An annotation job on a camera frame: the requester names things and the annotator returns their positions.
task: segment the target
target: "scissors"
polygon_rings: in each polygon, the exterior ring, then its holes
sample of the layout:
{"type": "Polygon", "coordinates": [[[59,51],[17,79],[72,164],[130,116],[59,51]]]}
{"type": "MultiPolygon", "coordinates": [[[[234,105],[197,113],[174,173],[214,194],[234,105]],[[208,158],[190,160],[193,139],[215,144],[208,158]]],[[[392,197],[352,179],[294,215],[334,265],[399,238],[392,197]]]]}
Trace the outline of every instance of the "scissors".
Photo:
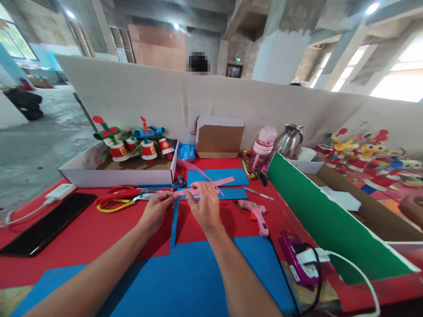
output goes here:
{"type": "Polygon", "coordinates": [[[96,200],[97,209],[103,213],[111,214],[116,211],[122,210],[124,208],[127,208],[131,205],[134,205],[138,200],[150,200],[153,196],[157,195],[159,188],[149,188],[149,189],[142,189],[142,188],[136,188],[134,186],[117,186],[112,188],[109,191],[109,195],[103,198],[99,198],[96,200]],[[135,196],[132,199],[122,199],[127,197],[135,196]],[[103,208],[103,204],[109,201],[116,201],[123,203],[123,205],[120,205],[114,209],[105,209],[103,208]]]}

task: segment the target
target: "white partition board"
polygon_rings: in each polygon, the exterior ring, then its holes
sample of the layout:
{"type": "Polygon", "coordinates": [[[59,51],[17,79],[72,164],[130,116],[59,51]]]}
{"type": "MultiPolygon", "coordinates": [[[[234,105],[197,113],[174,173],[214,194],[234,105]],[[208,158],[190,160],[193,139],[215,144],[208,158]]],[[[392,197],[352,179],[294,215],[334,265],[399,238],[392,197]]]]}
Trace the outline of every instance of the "white partition board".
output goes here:
{"type": "Polygon", "coordinates": [[[222,76],[195,76],[77,56],[58,55],[57,60],[90,116],[99,115],[109,125],[126,130],[141,127],[142,115],[149,123],[165,127],[166,135],[182,143],[195,144],[195,123],[201,114],[242,118],[245,131],[241,149],[250,149],[266,125],[275,126],[279,133],[284,124],[304,125],[303,145],[316,144],[326,133],[344,126],[350,129],[345,140],[359,129],[364,133],[387,129],[388,146],[393,148],[412,148],[417,136],[422,135],[422,125],[404,124],[409,117],[418,121],[413,113],[422,118],[423,107],[416,103],[222,76]]]}

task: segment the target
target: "pink water bottle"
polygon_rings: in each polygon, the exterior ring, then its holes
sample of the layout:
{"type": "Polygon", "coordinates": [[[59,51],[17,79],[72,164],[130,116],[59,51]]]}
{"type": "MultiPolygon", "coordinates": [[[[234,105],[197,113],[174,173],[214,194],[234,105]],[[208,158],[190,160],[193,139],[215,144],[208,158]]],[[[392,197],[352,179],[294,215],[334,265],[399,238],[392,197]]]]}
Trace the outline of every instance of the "pink water bottle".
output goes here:
{"type": "Polygon", "coordinates": [[[273,149],[273,143],[276,139],[276,129],[273,127],[265,127],[260,130],[259,138],[254,143],[253,154],[247,165],[249,171],[255,169],[261,170],[270,152],[273,149]]]}

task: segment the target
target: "purple device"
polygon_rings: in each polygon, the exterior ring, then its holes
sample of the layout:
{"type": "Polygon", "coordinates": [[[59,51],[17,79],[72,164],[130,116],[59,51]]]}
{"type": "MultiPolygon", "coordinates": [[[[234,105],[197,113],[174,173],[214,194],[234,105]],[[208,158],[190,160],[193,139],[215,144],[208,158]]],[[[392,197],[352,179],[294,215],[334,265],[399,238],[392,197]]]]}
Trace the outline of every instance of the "purple device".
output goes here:
{"type": "Polygon", "coordinates": [[[302,241],[296,234],[283,234],[279,239],[279,244],[285,254],[286,261],[291,269],[294,280],[302,286],[312,286],[319,283],[319,275],[314,265],[301,265],[297,259],[297,254],[292,247],[295,244],[301,244],[302,241]]]}

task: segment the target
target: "bottle cap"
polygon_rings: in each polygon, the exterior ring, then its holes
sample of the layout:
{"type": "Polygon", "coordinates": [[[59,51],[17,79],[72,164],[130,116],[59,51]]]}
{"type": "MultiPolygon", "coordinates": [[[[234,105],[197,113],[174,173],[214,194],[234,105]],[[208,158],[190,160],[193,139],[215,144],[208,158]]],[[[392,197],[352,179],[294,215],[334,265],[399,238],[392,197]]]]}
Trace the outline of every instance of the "bottle cap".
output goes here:
{"type": "Polygon", "coordinates": [[[272,146],[276,139],[277,131],[274,127],[264,127],[260,130],[259,140],[265,143],[265,146],[272,146]]]}

